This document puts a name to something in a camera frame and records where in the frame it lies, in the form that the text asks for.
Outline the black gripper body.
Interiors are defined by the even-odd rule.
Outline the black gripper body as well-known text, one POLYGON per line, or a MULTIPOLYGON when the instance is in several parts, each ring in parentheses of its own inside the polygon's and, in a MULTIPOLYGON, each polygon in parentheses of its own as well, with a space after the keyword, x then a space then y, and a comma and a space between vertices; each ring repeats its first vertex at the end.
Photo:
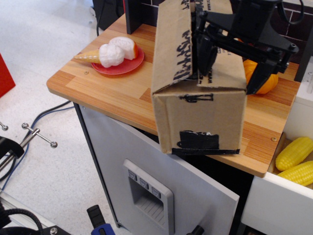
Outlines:
POLYGON ((288 24, 281 0, 242 0, 234 14, 197 9, 198 25, 195 34, 216 40, 223 48, 256 63, 271 63, 274 73, 284 72, 298 47, 280 36, 271 26, 274 10, 288 24))

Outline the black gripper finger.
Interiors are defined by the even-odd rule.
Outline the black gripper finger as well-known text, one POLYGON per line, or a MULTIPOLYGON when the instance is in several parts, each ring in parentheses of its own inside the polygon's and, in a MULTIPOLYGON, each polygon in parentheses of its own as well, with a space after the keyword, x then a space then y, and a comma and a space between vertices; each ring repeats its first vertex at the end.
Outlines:
POLYGON ((257 91, 266 83, 269 77, 275 74, 271 63, 257 63, 257 66, 246 86, 246 94, 257 94, 257 91))
POLYGON ((216 40, 204 34, 196 34, 194 38, 198 70, 202 75, 207 75, 217 57, 216 40))

